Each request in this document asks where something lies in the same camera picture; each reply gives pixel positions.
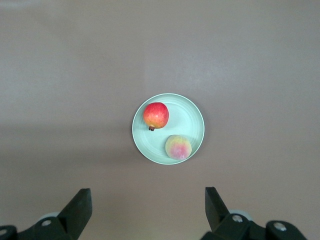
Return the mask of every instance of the beige table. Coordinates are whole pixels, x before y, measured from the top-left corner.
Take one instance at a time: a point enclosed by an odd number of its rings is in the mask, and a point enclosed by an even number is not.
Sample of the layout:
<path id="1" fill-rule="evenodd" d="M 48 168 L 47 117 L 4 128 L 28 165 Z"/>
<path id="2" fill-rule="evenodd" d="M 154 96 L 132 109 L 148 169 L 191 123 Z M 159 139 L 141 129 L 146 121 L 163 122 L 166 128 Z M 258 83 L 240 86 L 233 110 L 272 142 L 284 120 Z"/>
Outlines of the beige table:
<path id="1" fill-rule="evenodd" d="M 205 187 L 265 226 L 320 238 L 317 0 L 0 0 L 0 224 L 19 231 L 91 188 L 81 240 L 197 240 Z M 202 112 L 177 165 L 132 139 L 161 93 Z"/>

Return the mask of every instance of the plate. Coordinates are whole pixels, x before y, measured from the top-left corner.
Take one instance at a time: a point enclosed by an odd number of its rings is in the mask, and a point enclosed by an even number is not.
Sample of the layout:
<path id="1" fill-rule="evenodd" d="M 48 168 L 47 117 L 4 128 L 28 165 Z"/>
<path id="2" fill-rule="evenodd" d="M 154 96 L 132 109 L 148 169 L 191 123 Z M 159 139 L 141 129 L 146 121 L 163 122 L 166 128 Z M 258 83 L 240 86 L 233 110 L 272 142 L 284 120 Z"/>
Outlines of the plate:
<path id="1" fill-rule="evenodd" d="M 165 127 L 150 131 L 143 119 L 148 104 L 161 102 L 169 111 Z M 171 135 L 181 135 L 189 139 L 192 152 L 187 159 L 170 158 L 165 149 Z M 182 163 L 190 159 L 200 148 L 205 136 L 205 123 L 197 106 L 188 98 L 175 93 L 163 93 L 149 98 L 137 110 L 132 123 L 132 136 L 136 147 L 149 160 L 164 165 Z"/>

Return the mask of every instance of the bolt head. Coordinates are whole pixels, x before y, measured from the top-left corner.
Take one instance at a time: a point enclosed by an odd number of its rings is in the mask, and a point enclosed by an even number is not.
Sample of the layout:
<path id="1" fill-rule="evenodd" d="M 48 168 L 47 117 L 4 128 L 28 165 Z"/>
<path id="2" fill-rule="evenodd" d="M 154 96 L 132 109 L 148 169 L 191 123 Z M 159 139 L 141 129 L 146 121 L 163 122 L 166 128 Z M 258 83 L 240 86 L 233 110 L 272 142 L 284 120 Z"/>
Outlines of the bolt head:
<path id="1" fill-rule="evenodd" d="M 2 236 L 2 235 L 5 235 L 6 233 L 8 232 L 8 230 L 7 229 L 1 229 L 0 230 L 0 236 Z"/>
<path id="2" fill-rule="evenodd" d="M 275 222 L 275 223 L 273 224 L 273 226 L 274 226 L 277 230 L 282 231 L 282 232 L 284 232 L 284 231 L 287 230 L 286 226 L 285 226 L 283 223 L 278 222 L 278 221 Z"/>
<path id="3" fill-rule="evenodd" d="M 241 216 L 239 215 L 233 215 L 232 216 L 233 221 L 237 222 L 237 223 L 242 223 L 244 220 L 242 219 Z"/>
<path id="4" fill-rule="evenodd" d="M 51 224 L 51 220 L 48 219 L 48 220 L 44 220 L 42 223 L 41 223 L 41 226 L 42 227 L 45 227 L 45 226 L 49 226 Z"/>

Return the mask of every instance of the peach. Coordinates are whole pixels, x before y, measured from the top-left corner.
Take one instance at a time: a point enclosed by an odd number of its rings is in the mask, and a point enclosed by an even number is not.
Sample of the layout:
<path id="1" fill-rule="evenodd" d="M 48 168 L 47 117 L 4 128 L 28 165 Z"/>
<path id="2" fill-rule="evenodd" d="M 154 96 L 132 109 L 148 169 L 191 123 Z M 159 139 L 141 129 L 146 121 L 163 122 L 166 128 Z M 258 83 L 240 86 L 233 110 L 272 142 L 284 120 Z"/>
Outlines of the peach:
<path id="1" fill-rule="evenodd" d="M 175 160 L 187 159 L 192 151 L 190 141 L 181 135 L 171 135 L 165 142 L 165 151 Z"/>

